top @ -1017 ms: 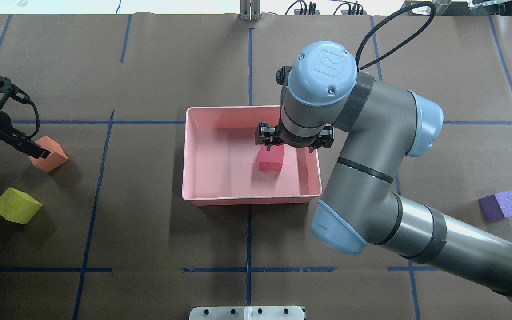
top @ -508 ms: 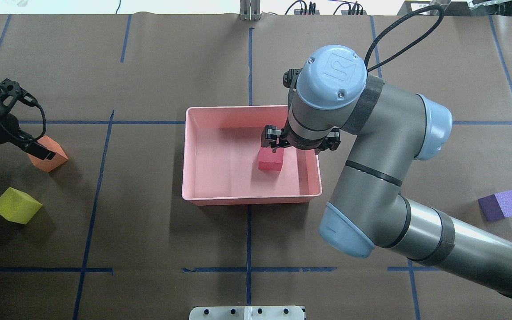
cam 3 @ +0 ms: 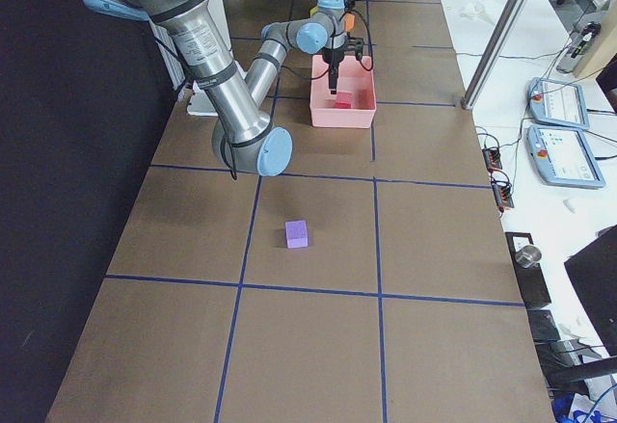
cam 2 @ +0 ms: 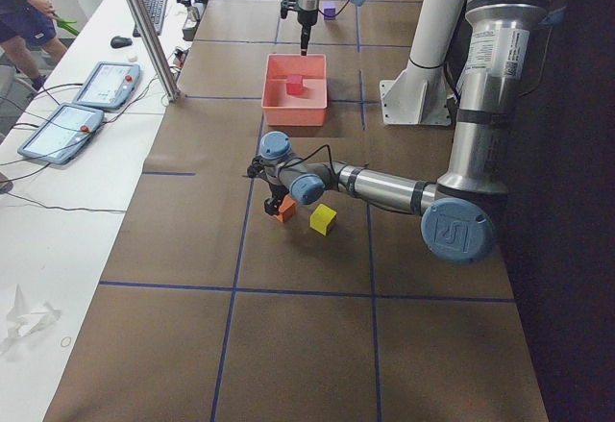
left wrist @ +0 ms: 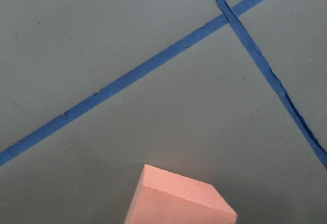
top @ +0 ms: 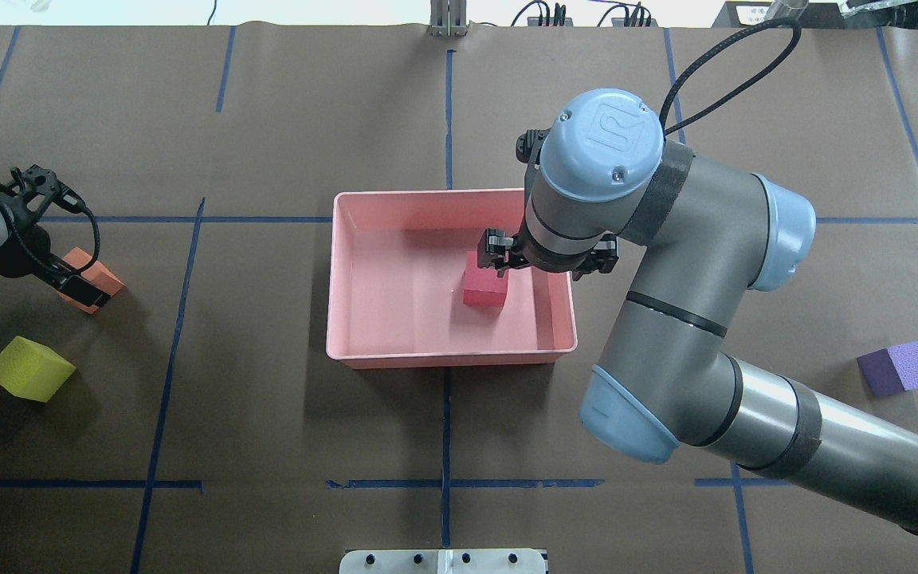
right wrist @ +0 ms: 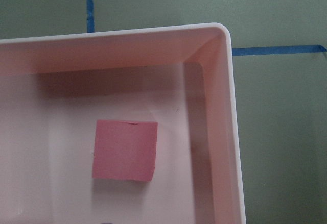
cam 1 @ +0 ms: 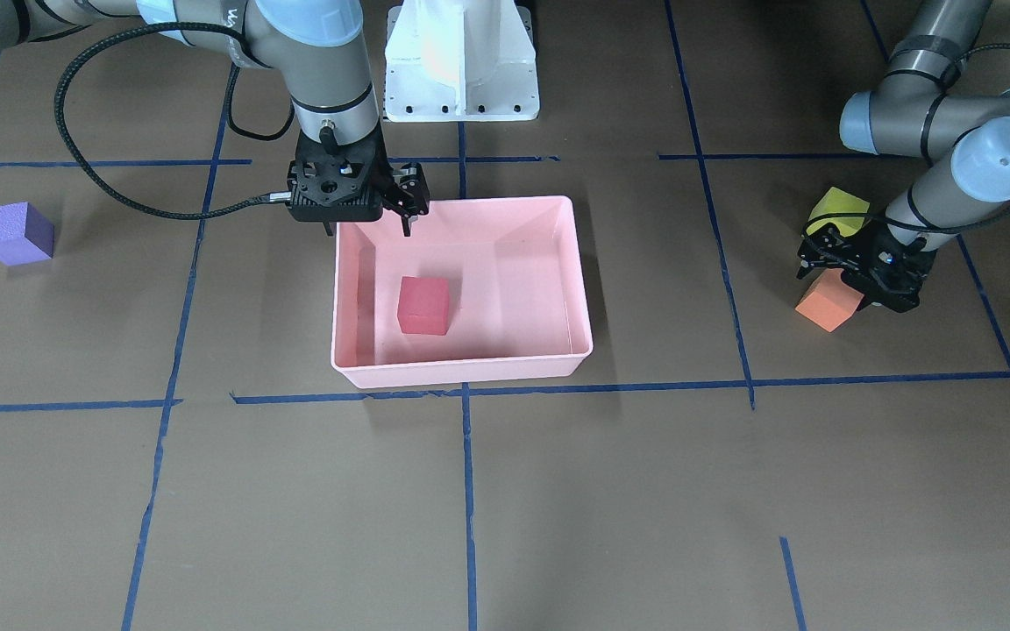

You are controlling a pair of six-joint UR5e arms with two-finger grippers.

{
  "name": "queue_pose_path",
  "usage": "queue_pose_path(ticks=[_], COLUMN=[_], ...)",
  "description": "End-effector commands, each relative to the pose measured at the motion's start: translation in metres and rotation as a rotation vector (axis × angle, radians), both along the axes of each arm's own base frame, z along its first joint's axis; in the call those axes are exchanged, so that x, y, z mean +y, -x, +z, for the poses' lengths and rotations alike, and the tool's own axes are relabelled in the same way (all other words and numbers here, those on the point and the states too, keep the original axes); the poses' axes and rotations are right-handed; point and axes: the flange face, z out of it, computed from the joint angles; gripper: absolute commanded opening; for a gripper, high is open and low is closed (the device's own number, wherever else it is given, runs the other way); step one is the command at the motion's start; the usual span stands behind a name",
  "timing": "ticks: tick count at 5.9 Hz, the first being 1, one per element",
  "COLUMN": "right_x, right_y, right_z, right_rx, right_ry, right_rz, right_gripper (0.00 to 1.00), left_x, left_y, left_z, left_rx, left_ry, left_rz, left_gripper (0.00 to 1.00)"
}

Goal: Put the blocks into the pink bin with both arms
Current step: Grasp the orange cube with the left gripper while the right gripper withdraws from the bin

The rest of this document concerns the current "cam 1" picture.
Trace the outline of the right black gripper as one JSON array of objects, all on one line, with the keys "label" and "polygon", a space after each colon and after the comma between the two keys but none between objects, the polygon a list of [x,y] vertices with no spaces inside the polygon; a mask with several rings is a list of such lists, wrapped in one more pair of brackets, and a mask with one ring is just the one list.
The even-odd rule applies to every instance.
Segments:
[{"label": "right black gripper", "polygon": [[[320,141],[298,135],[288,167],[288,212],[301,223],[321,223],[334,236],[334,223],[372,223],[381,219],[378,177],[382,167],[379,131],[329,151]],[[401,215],[405,238],[412,235],[415,216]]]}]

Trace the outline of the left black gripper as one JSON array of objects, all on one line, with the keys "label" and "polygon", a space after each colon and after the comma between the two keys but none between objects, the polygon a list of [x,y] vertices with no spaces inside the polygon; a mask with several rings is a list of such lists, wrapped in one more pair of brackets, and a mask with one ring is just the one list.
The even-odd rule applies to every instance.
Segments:
[{"label": "left black gripper", "polygon": [[864,296],[867,304],[877,303],[897,313],[906,313],[921,304],[921,290],[933,268],[936,252],[926,252],[926,238],[902,244],[886,226],[868,223],[847,238],[850,247],[847,287]]}]

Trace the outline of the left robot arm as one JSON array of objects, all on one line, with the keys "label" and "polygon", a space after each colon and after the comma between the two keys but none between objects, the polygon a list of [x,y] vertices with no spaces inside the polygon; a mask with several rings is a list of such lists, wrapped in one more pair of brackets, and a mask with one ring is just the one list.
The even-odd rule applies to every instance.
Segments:
[{"label": "left robot arm", "polygon": [[842,279],[867,304],[917,308],[938,249],[1010,210],[1010,89],[951,93],[989,7],[923,1],[878,86],[845,104],[839,136],[847,148],[928,164],[846,240],[852,259]]}]

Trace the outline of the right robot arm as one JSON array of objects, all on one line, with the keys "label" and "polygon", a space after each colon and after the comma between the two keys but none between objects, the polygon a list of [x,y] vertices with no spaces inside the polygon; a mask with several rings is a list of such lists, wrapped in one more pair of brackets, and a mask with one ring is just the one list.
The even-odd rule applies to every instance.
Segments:
[{"label": "right robot arm", "polygon": [[192,213],[156,209],[121,195],[101,179],[72,139],[65,117],[68,89],[89,60],[125,41],[163,33],[184,46],[229,57],[230,79],[242,68],[281,73],[298,124],[286,191],[258,195],[217,210],[229,215],[256,205],[283,204],[296,221],[372,223],[385,212],[410,224],[429,211],[421,165],[393,168],[382,138],[381,109],[370,72],[357,1],[0,1],[0,52],[60,39],[104,20],[141,25],[97,41],[61,73],[53,120],[77,166],[113,200],[157,218],[193,220]]}]

